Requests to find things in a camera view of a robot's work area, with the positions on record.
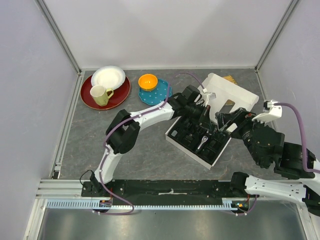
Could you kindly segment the white cardboard box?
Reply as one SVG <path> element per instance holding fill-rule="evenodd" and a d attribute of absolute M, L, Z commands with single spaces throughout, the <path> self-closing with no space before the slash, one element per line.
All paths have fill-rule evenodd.
<path fill-rule="evenodd" d="M 231 112 L 237 110 L 238 108 L 244 108 L 250 112 L 253 106 L 259 100 L 258 95 L 227 81 L 215 73 L 210 73 L 202 84 L 208 92 L 216 94 L 216 98 L 211 99 L 208 104 L 210 105 L 210 120 L 216 125 L 217 120 L 215 114 L 222 110 L 227 101 L 233 102 L 233 106 L 230 110 Z M 198 89 L 200 93 L 203 92 L 201 86 L 198 87 Z"/>

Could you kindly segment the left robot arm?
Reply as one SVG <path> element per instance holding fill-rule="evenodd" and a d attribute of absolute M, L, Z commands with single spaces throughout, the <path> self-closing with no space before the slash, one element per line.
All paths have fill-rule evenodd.
<path fill-rule="evenodd" d="M 196 120 L 196 125 L 207 133 L 214 128 L 210 119 L 209 100 L 216 94 L 207 88 L 197 89 L 187 86 L 183 92 L 166 97 L 159 104 L 137 112 L 118 112 L 106 131 L 103 142 L 105 152 L 99 167 L 90 175 L 92 191 L 99 197 L 106 196 L 110 191 L 110 182 L 122 155 L 128 153 L 135 145 L 140 131 L 159 122 L 177 117 L 187 116 Z"/>

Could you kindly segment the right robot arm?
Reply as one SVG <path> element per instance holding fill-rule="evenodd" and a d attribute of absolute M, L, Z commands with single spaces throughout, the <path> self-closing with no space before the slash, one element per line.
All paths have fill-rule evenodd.
<path fill-rule="evenodd" d="M 309 213 L 320 214 L 320 161 L 305 145 L 285 141 L 283 133 L 275 131 L 244 108 L 232 113 L 215 114 L 219 131 L 232 125 L 230 134 L 241 139 L 252 159 L 261 168 L 274 165 L 273 171 L 290 182 L 265 180 L 243 172 L 234 172 L 229 191 L 235 197 L 243 194 L 268 196 L 307 207 Z"/>

